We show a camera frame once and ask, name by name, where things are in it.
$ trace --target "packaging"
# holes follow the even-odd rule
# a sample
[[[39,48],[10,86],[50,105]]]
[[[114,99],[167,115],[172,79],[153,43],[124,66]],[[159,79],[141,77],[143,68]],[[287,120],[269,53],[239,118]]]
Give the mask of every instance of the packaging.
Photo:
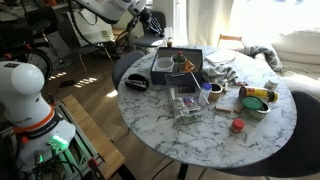
[[[203,66],[203,55],[201,49],[187,49],[187,48],[168,48],[168,47],[160,47],[155,55],[153,63],[150,69],[151,81],[153,84],[157,85],[166,85],[166,74],[179,73],[177,70],[173,72],[160,72],[156,71],[156,61],[161,57],[171,57],[177,54],[178,51],[182,51],[183,55],[187,57],[194,66],[193,74],[196,77],[197,81],[202,83],[202,66]]]
[[[165,79],[175,125],[201,121],[201,106],[197,103],[201,89],[192,74],[166,74]]]
[[[74,17],[81,33],[91,43],[108,42],[114,39],[112,26],[102,21],[98,16],[94,15],[87,9],[74,12]],[[80,46],[88,45],[88,43],[80,37],[74,26],[72,27],[77,35]]]

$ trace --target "wooden floor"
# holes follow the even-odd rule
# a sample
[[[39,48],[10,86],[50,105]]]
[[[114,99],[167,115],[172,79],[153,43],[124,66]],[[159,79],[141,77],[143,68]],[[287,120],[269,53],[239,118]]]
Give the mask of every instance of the wooden floor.
[[[78,60],[71,66],[65,69],[54,71],[53,75],[61,72],[66,72],[65,75],[50,80],[43,89],[43,96],[51,92],[55,94],[56,100],[72,94],[84,107],[84,109],[91,115],[92,119],[101,127],[102,131],[111,139],[115,141],[115,145],[126,157],[126,165],[135,175],[138,180],[150,180],[158,170],[164,167],[171,159],[155,152],[143,142],[141,142],[131,132],[127,132],[117,105],[117,96],[107,97],[108,93],[114,91],[111,72],[113,64],[111,61],[102,57],[85,56],[84,61],[90,73],[86,74]],[[86,85],[81,88],[69,86],[59,88],[63,81],[73,80],[80,81],[90,77],[97,78],[96,84]],[[177,179],[180,163],[174,161],[164,171],[162,171],[157,178],[158,180],[174,180]],[[190,166],[187,173],[187,180],[198,179],[203,168]],[[209,169],[203,176],[204,180],[264,180],[264,177],[239,177],[224,174],[212,169]],[[287,178],[285,180],[319,180],[320,175],[314,175],[303,178]],[[121,180],[120,176],[114,176],[113,180]]]

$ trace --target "bicycle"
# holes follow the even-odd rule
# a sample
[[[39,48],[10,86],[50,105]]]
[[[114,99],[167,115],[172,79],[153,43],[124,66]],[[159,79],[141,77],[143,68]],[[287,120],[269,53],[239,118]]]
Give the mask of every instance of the bicycle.
[[[38,48],[49,47],[49,43],[34,43],[33,39],[40,29],[47,26],[46,23],[44,21],[22,29],[0,29],[0,60],[33,64],[41,70],[47,82],[52,73],[52,63],[46,52]]]

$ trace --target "sofa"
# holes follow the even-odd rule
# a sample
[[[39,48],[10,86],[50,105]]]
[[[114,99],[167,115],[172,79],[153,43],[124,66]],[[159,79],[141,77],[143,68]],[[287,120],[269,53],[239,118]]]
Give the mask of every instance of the sofa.
[[[320,29],[279,34],[267,46],[253,46],[253,42],[247,44],[242,53],[269,62],[291,91],[304,91],[320,100]],[[270,56],[280,63],[270,64]]]

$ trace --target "cup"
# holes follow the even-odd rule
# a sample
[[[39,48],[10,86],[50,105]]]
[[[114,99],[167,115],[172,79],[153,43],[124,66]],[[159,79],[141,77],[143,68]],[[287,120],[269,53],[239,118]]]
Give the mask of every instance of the cup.
[[[161,57],[156,61],[156,70],[162,72],[173,72],[174,62],[170,57]]]
[[[222,86],[220,84],[213,83],[211,84],[211,92],[209,93],[208,100],[209,101],[217,101],[220,98],[220,95],[222,94]]]

